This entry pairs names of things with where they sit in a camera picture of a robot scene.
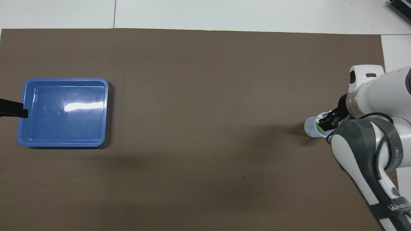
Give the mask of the dark ribbed device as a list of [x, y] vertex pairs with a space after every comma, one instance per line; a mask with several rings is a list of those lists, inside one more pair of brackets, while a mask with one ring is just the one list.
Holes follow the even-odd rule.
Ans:
[[389, 0], [389, 7], [411, 23], [411, 0]]

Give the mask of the translucent plastic cup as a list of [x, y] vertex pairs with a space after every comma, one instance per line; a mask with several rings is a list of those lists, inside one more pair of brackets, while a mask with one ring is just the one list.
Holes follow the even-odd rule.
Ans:
[[321, 114], [318, 114], [317, 116], [308, 118], [304, 123], [305, 133], [312, 138], [326, 138], [329, 134], [331, 134], [333, 130], [322, 131], [321, 133], [318, 133], [315, 126], [316, 123], [319, 123], [320, 119], [326, 117], [327, 115], [328, 112], [323, 112]]

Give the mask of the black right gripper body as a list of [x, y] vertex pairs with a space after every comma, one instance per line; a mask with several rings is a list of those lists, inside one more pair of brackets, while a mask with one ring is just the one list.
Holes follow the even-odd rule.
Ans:
[[346, 105], [346, 99], [348, 97], [348, 94], [344, 94], [340, 97], [338, 100], [337, 104], [337, 117], [339, 118], [350, 118], [351, 114], [348, 111], [347, 105]]

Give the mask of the blue plastic tray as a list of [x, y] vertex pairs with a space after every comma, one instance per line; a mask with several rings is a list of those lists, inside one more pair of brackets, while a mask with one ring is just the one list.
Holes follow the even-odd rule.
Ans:
[[22, 88], [27, 118], [16, 140], [30, 148], [96, 148], [105, 141], [109, 84], [103, 78], [31, 78]]

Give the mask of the brown table mat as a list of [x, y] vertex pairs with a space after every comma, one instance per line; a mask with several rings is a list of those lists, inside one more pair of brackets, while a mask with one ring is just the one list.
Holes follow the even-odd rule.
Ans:
[[380, 35], [7, 29], [0, 98], [30, 78], [109, 83], [107, 135], [38, 149], [0, 118], [0, 231], [381, 231], [307, 118], [384, 65]]

